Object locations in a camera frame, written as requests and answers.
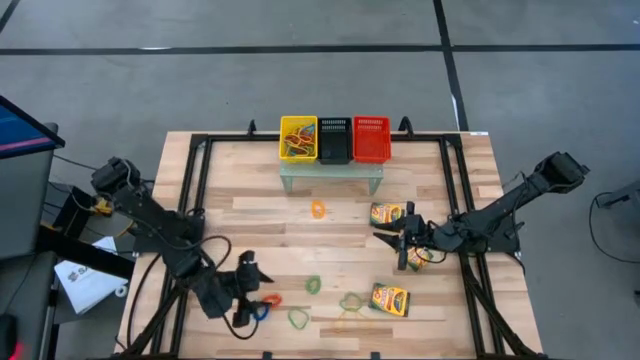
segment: yellow basket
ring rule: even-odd
[[[287,135],[294,135],[299,138],[301,132],[308,131],[310,125],[313,125],[313,151],[308,155],[292,155],[291,142],[286,142]],[[280,159],[290,163],[312,163],[318,157],[318,117],[311,115],[304,116],[283,116],[280,119]]]

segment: red basket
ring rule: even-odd
[[[356,116],[353,121],[353,158],[357,162],[382,164],[391,158],[389,118]]]

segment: wooden tabletop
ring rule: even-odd
[[[191,134],[167,135],[154,189],[154,198],[167,209],[176,209],[178,205]],[[474,200],[477,208],[482,208],[502,195],[489,136],[472,133],[461,136]],[[298,179],[293,193],[287,196],[279,177],[277,149],[277,142],[215,143],[204,207],[206,235],[224,234],[233,242],[229,261],[222,270],[234,269],[240,253],[254,250],[260,269],[275,283],[263,284],[250,297],[259,299],[278,293],[283,297],[282,306],[260,323],[252,339],[242,341],[232,337],[221,319],[207,319],[191,293],[180,356],[259,358],[263,351],[272,351],[275,357],[286,358],[368,358],[371,352],[379,351],[383,358],[474,357],[457,256],[450,254],[444,263],[428,264],[418,273],[400,272],[395,269],[397,257],[393,250],[373,237],[373,229],[368,225],[373,201],[412,200],[416,212],[425,220],[446,220],[449,202],[438,145],[393,143],[393,156],[384,166],[384,180],[372,197],[368,196],[366,180],[345,179]],[[464,209],[453,149],[450,157],[460,209]],[[196,168],[191,201],[198,171]],[[324,202],[323,219],[313,218],[313,200]],[[204,248],[214,259],[220,259],[225,251],[223,243],[214,241]],[[153,256],[141,256],[136,262],[120,326],[122,342],[133,293]],[[541,351],[522,269],[506,255],[488,254],[487,260],[498,309],[525,344]],[[164,273],[160,261],[141,290],[133,338],[157,309]],[[322,279],[322,289],[317,295],[308,294],[304,288],[312,275]],[[411,292],[408,317],[395,317],[368,307],[363,307],[360,315],[343,315],[339,302],[344,294],[351,291],[368,298],[375,282]],[[301,307],[311,316],[303,330],[293,328],[287,319],[293,307]],[[169,347],[173,318],[170,313],[163,351]],[[488,320],[483,310],[481,319],[486,347],[491,351]],[[246,335],[252,326],[238,332]]]

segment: monitor screen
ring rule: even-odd
[[[0,159],[64,145],[53,132],[4,100],[0,102]]]

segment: gray floor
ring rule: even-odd
[[[640,43],[637,2],[444,3],[455,45]],[[22,0],[0,48],[437,44],[434,14],[418,0]],[[598,253],[587,215],[596,193],[640,178],[640,52],[456,53],[455,61],[470,129],[492,135],[504,181],[556,150],[592,169],[577,191],[518,212],[545,352],[637,358],[640,267]],[[60,155],[95,165],[124,156],[146,177],[169,130],[237,130],[250,119],[275,130],[282,114],[362,112],[387,114],[394,126],[408,115],[416,129],[457,128],[439,53],[2,57],[0,93],[60,124]],[[52,172],[89,190],[82,169],[56,162]],[[594,228],[607,250],[640,259],[632,215],[628,204],[596,211]],[[126,222],[115,220],[92,226],[117,232]],[[122,307],[109,299],[65,324],[58,358],[107,355]]]

